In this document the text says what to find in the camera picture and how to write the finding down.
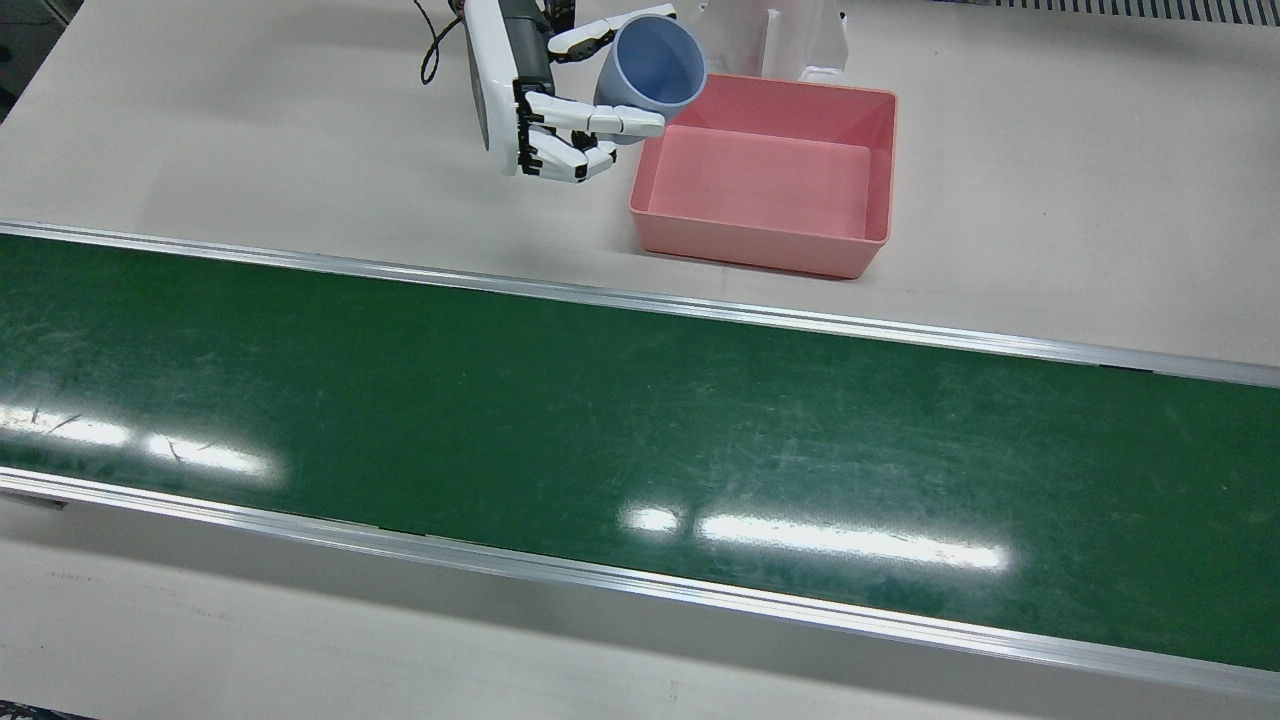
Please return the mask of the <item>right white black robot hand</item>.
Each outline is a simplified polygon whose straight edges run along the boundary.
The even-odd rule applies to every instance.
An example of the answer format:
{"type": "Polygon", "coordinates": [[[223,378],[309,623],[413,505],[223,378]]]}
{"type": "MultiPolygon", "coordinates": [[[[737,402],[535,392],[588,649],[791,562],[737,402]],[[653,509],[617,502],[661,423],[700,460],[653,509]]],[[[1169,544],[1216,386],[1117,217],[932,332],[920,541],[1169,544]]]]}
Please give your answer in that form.
{"type": "Polygon", "coordinates": [[[705,87],[696,38],[664,3],[585,26],[572,1],[456,1],[477,123],[503,176],[579,184],[620,146],[660,137],[705,87]],[[553,68],[605,53],[595,97],[563,97],[553,68]]]}

